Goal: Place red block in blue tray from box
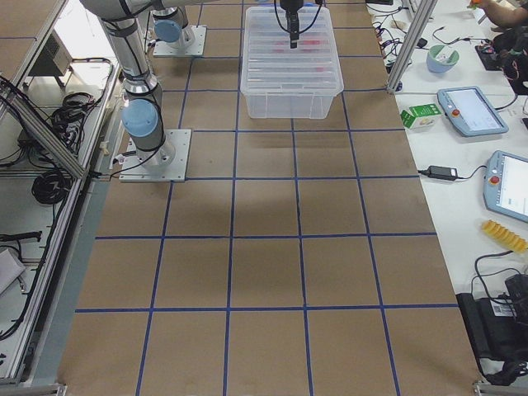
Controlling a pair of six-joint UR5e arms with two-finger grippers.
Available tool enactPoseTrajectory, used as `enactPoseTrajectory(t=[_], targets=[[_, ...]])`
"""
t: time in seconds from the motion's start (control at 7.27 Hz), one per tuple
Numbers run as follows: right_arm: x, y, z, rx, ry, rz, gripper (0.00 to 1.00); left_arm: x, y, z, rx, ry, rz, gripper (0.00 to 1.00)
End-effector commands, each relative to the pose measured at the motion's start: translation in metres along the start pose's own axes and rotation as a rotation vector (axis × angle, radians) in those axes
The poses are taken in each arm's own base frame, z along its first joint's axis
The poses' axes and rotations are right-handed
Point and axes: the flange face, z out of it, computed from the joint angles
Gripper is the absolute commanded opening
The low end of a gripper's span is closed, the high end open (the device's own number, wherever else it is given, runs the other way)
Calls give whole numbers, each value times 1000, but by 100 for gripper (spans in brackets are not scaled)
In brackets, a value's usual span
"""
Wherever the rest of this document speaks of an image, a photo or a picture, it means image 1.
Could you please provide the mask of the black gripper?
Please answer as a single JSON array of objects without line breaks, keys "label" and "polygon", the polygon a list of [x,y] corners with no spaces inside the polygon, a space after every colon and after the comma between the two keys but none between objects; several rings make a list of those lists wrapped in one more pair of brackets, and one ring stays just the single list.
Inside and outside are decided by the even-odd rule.
[{"label": "black gripper", "polygon": [[296,49],[298,45],[299,17],[297,11],[303,6],[304,0],[280,0],[280,7],[285,11],[291,49]]}]

